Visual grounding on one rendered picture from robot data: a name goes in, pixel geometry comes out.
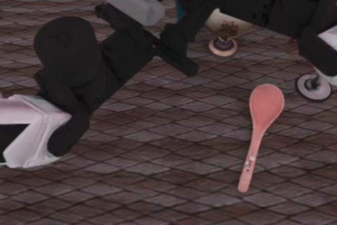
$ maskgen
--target spoon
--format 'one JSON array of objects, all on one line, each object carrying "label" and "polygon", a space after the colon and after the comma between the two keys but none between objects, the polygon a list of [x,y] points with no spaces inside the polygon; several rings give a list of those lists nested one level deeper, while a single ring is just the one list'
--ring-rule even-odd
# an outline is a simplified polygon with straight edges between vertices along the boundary
[{"label": "spoon", "polygon": [[264,133],[283,111],[283,93],[275,85],[259,85],[251,94],[249,107],[253,121],[253,133],[239,180],[238,190],[240,192],[246,192],[249,189]]}]

